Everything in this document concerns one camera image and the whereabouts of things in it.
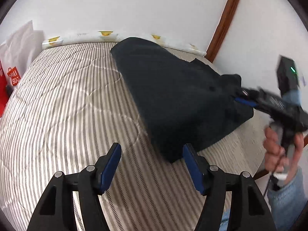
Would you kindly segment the light blue sleeve forearm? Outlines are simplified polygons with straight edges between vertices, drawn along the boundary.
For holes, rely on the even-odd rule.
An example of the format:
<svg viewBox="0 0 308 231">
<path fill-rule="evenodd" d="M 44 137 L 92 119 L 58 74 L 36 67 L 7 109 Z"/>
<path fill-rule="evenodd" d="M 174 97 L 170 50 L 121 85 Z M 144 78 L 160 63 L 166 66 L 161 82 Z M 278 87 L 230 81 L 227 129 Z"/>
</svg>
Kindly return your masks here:
<svg viewBox="0 0 308 231">
<path fill-rule="evenodd" d="M 267 197 L 277 230 L 307 230 L 307 197 L 300 167 L 293 179 L 279 190 L 270 182 Z"/>
</svg>

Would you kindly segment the person right hand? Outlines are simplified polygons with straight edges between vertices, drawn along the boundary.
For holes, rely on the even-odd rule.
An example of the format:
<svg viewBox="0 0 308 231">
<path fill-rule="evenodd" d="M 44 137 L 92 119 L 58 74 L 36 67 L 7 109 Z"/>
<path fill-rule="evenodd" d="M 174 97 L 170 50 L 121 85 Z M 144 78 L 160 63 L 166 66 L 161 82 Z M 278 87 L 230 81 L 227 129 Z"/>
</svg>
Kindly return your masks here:
<svg viewBox="0 0 308 231">
<path fill-rule="evenodd" d="M 265 140 L 263 147 L 266 150 L 265 153 L 265 169 L 268 172 L 283 172 L 285 166 L 289 166 L 289 171 L 284 185 L 289 184 L 295 177 L 298 170 L 298 162 L 302 156 L 304 148 L 304 137 L 301 132 L 297 133 L 294 138 L 295 150 L 292 159 L 285 156 L 285 149 L 278 145 L 278 135 L 270 127 L 265 128 Z"/>
</svg>

